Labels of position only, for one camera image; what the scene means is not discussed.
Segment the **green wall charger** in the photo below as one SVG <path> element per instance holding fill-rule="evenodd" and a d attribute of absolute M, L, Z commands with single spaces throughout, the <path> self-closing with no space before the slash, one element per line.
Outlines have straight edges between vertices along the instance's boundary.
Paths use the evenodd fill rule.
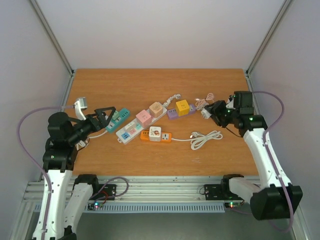
<path fill-rule="evenodd" d="M 116 110 L 112 115 L 112 120 L 116 121 L 120 117 L 120 113 Z"/>

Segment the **yellow cube socket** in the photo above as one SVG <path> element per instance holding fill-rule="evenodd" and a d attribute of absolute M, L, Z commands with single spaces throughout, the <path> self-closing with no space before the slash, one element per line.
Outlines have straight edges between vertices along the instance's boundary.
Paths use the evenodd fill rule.
<path fill-rule="evenodd" d="M 187 100 L 180 100 L 175 103 L 175 110 L 179 117 L 185 116 L 190 112 L 190 105 Z"/>

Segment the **pink cube socket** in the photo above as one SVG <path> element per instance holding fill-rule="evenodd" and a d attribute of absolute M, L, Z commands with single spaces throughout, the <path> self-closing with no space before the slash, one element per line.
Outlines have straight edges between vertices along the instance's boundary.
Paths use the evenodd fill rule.
<path fill-rule="evenodd" d="M 141 127 L 146 128 L 152 122 L 152 116 L 144 109 L 136 115 L 136 121 Z"/>

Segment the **beige cube socket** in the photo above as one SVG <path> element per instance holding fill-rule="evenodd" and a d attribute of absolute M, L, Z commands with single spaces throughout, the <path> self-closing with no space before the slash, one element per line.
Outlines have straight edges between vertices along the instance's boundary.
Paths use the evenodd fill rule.
<path fill-rule="evenodd" d="M 149 114 L 156 119 L 163 113 L 163 105 L 159 102 L 154 102 L 149 106 L 148 110 Z"/>

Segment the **white cube socket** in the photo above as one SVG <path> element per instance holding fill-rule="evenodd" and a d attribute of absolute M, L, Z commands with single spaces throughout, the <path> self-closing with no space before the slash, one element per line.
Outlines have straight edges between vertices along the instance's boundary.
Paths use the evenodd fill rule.
<path fill-rule="evenodd" d="M 148 137 L 151 142 L 160 142 L 162 139 L 162 128 L 159 126 L 151 126 Z"/>

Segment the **white wall charger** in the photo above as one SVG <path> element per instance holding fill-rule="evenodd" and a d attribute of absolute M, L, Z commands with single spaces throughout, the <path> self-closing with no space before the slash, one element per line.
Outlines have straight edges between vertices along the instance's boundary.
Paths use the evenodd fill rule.
<path fill-rule="evenodd" d="M 201 111 L 201 116 L 204 118 L 204 119 L 209 119 L 211 116 L 212 116 L 212 110 L 210 108 L 203 108 Z"/>

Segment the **small white square charger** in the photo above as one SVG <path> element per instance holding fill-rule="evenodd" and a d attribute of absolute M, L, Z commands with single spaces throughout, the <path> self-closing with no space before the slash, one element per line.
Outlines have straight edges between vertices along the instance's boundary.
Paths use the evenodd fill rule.
<path fill-rule="evenodd" d="M 130 123 L 128 123 L 125 127 L 124 127 L 124 131 L 129 133 L 130 131 L 134 130 L 136 127 L 137 123 L 132 121 Z"/>

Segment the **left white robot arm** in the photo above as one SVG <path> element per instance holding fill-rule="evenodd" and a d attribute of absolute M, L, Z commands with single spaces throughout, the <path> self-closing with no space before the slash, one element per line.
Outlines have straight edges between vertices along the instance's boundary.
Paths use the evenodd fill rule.
<path fill-rule="evenodd" d="M 115 107 L 98 108 L 85 120 L 70 118 L 65 112 L 48 119 L 49 139 L 43 155 L 44 191 L 34 240 L 75 240 L 76 230 L 89 199 L 101 193 L 95 174 L 77 177 L 70 200 L 66 200 L 78 150 L 76 145 L 95 132 L 107 127 Z"/>

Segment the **teal power strip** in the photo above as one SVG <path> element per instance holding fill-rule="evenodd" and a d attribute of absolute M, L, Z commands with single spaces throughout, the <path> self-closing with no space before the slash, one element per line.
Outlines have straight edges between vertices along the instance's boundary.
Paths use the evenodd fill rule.
<path fill-rule="evenodd" d="M 122 108 L 119 111 L 119 118 L 117 120 L 110 121 L 109 125 L 105 128 L 108 133 L 115 132 L 131 115 L 131 112 L 127 108 Z"/>

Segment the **long white power strip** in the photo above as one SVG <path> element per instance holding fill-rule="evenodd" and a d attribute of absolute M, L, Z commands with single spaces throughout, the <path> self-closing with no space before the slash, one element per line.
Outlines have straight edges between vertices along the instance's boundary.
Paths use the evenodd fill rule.
<path fill-rule="evenodd" d="M 141 110 L 135 115 L 135 118 L 132 121 L 115 133 L 117 141 L 124 145 L 131 142 L 134 138 L 139 136 L 143 130 L 146 130 L 152 124 L 156 123 L 167 113 L 167 107 L 172 100 L 179 100 L 180 98 L 181 95 L 177 93 L 169 97 L 164 103 L 156 101 L 151 104 L 148 109 Z"/>

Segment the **purple power strip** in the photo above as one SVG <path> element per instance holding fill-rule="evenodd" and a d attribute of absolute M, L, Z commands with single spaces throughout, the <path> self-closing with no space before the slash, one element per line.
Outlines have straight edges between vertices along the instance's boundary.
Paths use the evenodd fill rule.
<path fill-rule="evenodd" d="M 181 118 L 181 117 L 186 117 L 186 116 L 189 116 L 189 115 L 192 115 L 196 112 L 196 107 L 194 104 L 189 104 L 189 110 L 188 112 L 183 112 L 183 111 L 179 111 L 177 112 L 176 109 L 172 108 L 172 109 L 169 109 L 167 110 L 166 114 L 167 114 L 167 117 L 169 120 L 175 120 L 175 119 L 178 119 L 178 118 Z"/>

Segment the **circuit board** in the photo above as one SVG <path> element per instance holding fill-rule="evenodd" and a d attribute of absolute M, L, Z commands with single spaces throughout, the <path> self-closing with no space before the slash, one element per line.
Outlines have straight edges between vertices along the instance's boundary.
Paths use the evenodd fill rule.
<path fill-rule="evenodd" d="M 229 208 L 229 209 L 233 209 L 233 208 L 237 208 L 237 207 L 240 207 L 242 206 L 243 202 L 234 202 L 234 201 L 230 201 L 230 202 L 225 202 L 224 203 L 224 206 L 226 208 Z"/>
<path fill-rule="evenodd" d="M 87 210 L 88 211 L 95 211 L 95 210 L 97 210 L 99 208 L 102 208 L 103 206 L 104 206 L 104 204 L 103 203 L 99 203 L 99 202 L 89 203 L 87 205 Z"/>

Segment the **right circuit board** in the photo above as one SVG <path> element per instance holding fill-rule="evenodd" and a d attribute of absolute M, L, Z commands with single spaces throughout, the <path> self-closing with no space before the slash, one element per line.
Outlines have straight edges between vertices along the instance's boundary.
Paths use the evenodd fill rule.
<path fill-rule="evenodd" d="M 234 201 L 230 201 L 230 202 L 225 202 L 224 203 L 224 206 L 226 208 L 229 208 L 229 209 L 233 209 L 233 208 L 237 208 L 237 207 L 240 207 L 242 206 L 243 202 L 234 202 Z"/>

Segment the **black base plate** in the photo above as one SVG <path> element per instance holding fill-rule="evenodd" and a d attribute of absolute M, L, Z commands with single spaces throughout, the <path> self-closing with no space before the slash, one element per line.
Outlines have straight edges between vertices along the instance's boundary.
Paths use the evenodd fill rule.
<path fill-rule="evenodd" d="M 203 187 L 206 201 L 243 201 L 238 195 L 222 190 L 220 184 L 205 184 Z"/>
<path fill-rule="evenodd" d="M 117 185 L 116 184 L 107 184 L 100 193 L 90 198 L 90 201 L 113 201 L 115 199 L 115 195 L 117 193 Z"/>

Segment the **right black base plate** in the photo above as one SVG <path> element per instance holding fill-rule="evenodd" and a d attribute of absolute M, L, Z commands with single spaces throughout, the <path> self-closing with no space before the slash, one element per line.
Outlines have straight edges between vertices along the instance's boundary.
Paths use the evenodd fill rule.
<path fill-rule="evenodd" d="M 222 190 L 220 184 L 205 184 L 203 187 L 206 201 L 243 201 L 238 195 Z"/>

